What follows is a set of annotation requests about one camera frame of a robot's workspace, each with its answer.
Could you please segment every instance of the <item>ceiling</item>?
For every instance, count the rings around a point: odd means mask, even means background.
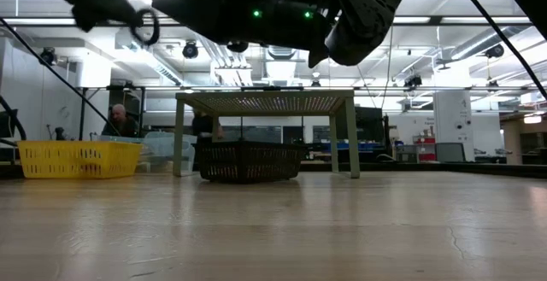
[[[514,0],[480,0],[491,15],[523,16]],[[131,0],[139,7],[145,6],[150,0]],[[70,17],[70,7],[62,0],[0,0],[0,15],[3,17]],[[403,0],[397,15],[479,15],[479,11],[469,0]],[[286,69],[287,85],[309,85],[315,79],[314,73],[319,73],[317,79],[323,86],[384,86],[386,83],[402,85],[409,73],[418,73],[425,85],[435,85],[432,75],[447,73],[434,71],[436,64],[427,55],[435,49],[450,50],[469,41],[478,34],[488,30],[487,26],[394,26],[384,43],[373,54],[363,60],[358,67],[342,67],[325,60],[316,68],[309,69],[307,52],[299,51],[292,62],[277,62],[273,64],[266,55],[266,50],[258,45],[244,53],[245,60],[250,65],[250,78],[255,85],[268,84],[280,69]],[[130,79],[137,84],[165,85],[158,73],[141,57],[117,47],[102,47],[108,40],[116,37],[116,42],[127,36],[125,29],[115,27],[96,28],[90,33],[83,33],[76,28],[51,26],[22,27],[21,32],[32,39],[41,38],[80,38],[102,49],[114,63],[113,78]],[[191,30],[182,26],[169,26],[162,29],[160,43],[151,52],[172,68],[186,84],[218,85],[211,78],[211,56],[206,49],[200,47],[196,59],[185,59],[182,48],[188,39],[196,39]],[[540,77],[544,74],[543,61],[547,60],[547,46],[543,37],[530,27],[511,38],[517,49],[534,66]],[[499,78],[506,86],[522,86],[531,83],[520,63],[509,51],[500,59],[492,59],[489,63],[483,56],[472,56],[456,65],[464,66],[470,71],[473,85],[485,85],[487,77]],[[453,73],[461,69],[453,68],[450,78],[454,85],[460,82],[459,75]]]

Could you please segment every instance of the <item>wicker basket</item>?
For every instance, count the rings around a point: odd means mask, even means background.
[[[248,141],[199,143],[202,178],[232,184],[292,179],[298,175],[306,147]]]

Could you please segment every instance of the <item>person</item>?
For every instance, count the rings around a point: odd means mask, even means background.
[[[109,122],[118,130],[120,135],[116,133],[110,124],[104,125],[101,135],[128,138],[136,138],[138,136],[137,122],[132,117],[127,116],[126,108],[121,104],[112,107]]]
[[[191,121],[191,131],[197,137],[198,143],[213,142],[213,117],[197,109],[193,110],[194,119]],[[219,124],[217,136],[219,139],[224,137],[222,126]]]

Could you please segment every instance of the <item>desk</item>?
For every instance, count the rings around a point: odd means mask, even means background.
[[[336,143],[336,114],[345,111],[350,142],[350,176],[358,179],[359,153],[357,151],[355,92],[349,91],[232,91],[178,93],[174,132],[173,174],[180,176],[182,161],[182,137],[185,105],[199,109],[213,117],[213,141],[217,141],[216,129],[219,117],[268,117],[268,116],[328,116],[331,127],[332,171],[338,172],[338,148]]]

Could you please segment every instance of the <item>green light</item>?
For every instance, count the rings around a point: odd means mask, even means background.
[[[262,17],[262,11],[259,10],[259,9],[253,10],[253,17],[261,18]]]

